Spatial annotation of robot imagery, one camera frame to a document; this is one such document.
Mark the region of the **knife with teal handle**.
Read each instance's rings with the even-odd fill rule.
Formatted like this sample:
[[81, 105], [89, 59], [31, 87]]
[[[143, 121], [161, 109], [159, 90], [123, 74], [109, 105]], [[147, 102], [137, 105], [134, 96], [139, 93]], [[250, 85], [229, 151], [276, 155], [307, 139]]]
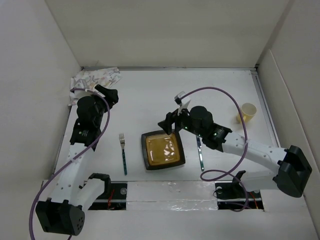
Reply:
[[201, 168], [201, 171], [204, 172], [205, 168], [204, 168], [203, 155], [202, 155], [202, 144], [201, 144], [201, 139], [199, 136], [196, 136], [196, 143], [197, 143], [200, 168]]

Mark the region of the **floral patterned cloth placemat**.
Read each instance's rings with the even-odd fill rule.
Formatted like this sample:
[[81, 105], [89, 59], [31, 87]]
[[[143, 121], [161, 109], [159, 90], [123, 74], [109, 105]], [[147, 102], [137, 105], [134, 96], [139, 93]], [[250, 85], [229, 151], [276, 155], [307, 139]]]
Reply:
[[120, 70], [117, 67], [103, 68], [98, 70], [81, 70], [70, 80], [70, 89], [88, 89], [98, 93], [96, 85], [111, 89], [122, 79]]

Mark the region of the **square black amber plate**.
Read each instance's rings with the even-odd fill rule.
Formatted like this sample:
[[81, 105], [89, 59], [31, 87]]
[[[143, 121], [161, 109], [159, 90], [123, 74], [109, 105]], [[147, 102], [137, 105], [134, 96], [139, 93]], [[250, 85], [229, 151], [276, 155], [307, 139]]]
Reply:
[[141, 147], [147, 171], [175, 168], [186, 163], [179, 133], [168, 135], [163, 130], [144, 133], [141, 135]]

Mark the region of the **fork with teal handle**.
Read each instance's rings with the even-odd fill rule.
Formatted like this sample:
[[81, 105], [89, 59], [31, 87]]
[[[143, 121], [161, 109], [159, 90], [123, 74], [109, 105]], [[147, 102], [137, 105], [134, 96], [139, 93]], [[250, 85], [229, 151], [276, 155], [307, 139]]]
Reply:
[[119, 142], [122, 150], [122, 162], [123, 162], [123, 171], [124, 175], [126, 176], [128, 174], [127, 170], [127, 162], [126, 162], [126, 153], [125, 153], [125, 136], [123, 133], [119, 134]]

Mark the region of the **yellow mug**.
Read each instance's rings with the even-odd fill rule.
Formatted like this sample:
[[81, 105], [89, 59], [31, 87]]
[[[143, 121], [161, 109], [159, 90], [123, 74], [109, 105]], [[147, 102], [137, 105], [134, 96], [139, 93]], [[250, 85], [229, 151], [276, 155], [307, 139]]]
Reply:
[[248, 123], [257, 113], [256, 106], [249, 102], [244, 103], [240, 110], [245, 123]]

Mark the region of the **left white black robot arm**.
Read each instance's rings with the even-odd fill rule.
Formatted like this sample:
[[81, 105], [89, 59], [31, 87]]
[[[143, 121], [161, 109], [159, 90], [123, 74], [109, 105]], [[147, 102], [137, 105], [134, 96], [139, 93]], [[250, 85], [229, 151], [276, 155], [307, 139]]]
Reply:
[[66, 163], [41, 187], [43, 192], [54, 178], [58, 178], [54, 190], [45, 201], [38, 193], [29, 214], [29, 234], [35, 238], [33, 216], [37, 215], [44, 232], [68, 235], [80, 234], [84, 227], [86, 212], [94, 201], [111, 194], [110, 176], [103, 173], [86, 174], [93, 160], [100, 138], [106, 131], [101, 127], [104, 114], [118, 103], [116, 89], [100, 84], [95, 90], [83, 89], [85, 93], [77, 101], [77, 119], [74, 123]]

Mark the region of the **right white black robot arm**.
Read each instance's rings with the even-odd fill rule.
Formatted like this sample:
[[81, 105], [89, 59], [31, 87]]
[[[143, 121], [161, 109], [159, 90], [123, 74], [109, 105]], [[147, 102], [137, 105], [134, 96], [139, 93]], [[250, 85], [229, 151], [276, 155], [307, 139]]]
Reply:
[[312, 167], [299, 147], [273, 147], [246, 140], [231, 129], [216, 124], [213, 115], [203, 106], [169, 112], [158, 126], [167, 135], [173, 130], [186, 130], [201, 137], [203, 144], [212, 150], [244, 156], [267, 168], [267, 171], [253, 173], [239, 171], [236, 175], [239, 180], [231, 184], [231, 191], [237, 197], [256, 190], [279, 189], [288, 196], [300, 198], [312, 173]]

